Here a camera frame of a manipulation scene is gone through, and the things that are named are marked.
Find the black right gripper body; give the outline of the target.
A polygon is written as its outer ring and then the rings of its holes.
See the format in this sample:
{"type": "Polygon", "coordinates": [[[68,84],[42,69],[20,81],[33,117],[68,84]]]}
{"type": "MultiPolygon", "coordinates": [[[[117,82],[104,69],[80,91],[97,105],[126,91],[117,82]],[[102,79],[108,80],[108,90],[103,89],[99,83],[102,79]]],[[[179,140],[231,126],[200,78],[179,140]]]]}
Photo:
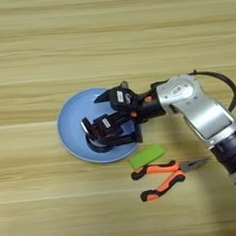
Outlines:
{"type": "Polygon", "coordinates": [[[150,89],[149,92],[138,94],[130,91],[132,121],[135,123],[144,123],[150,118],[163,116],[166,114],[159,97],[155,90],[150,89]]]}

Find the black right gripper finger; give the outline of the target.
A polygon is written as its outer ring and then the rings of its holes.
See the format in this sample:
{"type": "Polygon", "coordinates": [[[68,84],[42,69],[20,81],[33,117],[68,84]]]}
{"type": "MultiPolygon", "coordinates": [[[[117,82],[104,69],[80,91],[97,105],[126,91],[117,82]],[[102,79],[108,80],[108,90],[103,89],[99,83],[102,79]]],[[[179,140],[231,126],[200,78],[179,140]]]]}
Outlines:
{"type": "Polygon", "coordinates": [[[110,90],[106,90],[105,92],[101,93],[96,99],[95,103],[97,104],[98,102],[108,102],[109,99],[109,94],[110,90]]]}
{"type": "Polygon", "coordinates": [[[143,141],[141,132],[141,126],[137,123],[134,124],[135,130],[132,133],[126,134],[125,136],[118,136],[116,138],[109,139],[106,142],[107,146],[122,146],[130,143],[138,143],[143,141]]]}

